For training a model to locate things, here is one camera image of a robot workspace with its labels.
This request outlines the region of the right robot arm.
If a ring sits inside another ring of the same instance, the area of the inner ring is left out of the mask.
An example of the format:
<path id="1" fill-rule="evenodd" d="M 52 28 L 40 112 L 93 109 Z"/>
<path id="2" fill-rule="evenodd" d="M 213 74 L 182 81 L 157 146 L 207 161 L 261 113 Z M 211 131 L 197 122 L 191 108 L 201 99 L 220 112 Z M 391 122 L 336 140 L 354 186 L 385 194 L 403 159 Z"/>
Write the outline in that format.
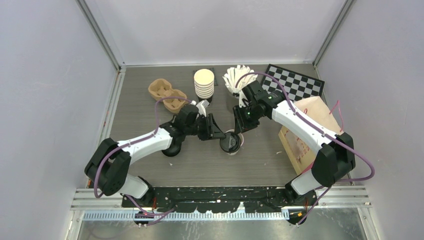
<path id="1" fill-rule="evenodd" d="M 235 133 L 253 130 L 262 117 L 281 124 L 299 137 L 315 153 L 311 169 L 285 185 L 284 196 L 291 205 L 299 205 L 306 194 L 318 187 L 331 187 L 356 166 L 353 138 L 346 132 L 337 134 L 311 119 L 282 91 L 271 93 L 253 81 L 242 89 L 247 106 L 233 107 Z"/>

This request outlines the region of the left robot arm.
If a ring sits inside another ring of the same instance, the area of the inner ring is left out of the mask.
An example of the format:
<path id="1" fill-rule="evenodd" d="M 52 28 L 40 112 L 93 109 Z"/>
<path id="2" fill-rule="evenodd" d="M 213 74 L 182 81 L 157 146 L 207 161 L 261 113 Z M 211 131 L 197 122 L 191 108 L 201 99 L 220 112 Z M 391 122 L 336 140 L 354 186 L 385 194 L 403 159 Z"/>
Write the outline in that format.
<path id="1" fill-rule="evenodd" d="M 122 141 L 104 139 L 84 169 L 94 183 L 95 196 L 119 193 L 148 207 L 154 199 L 153 188 L 144 178 L 130 175 L 130 165 L 158 151 L 168 157 L 178 155 L 186 136 L 197 136 L 201 141 L 226 137 L 213 114 L 204 114 L 199 106 L 187 104 L 150 133 Z"/>

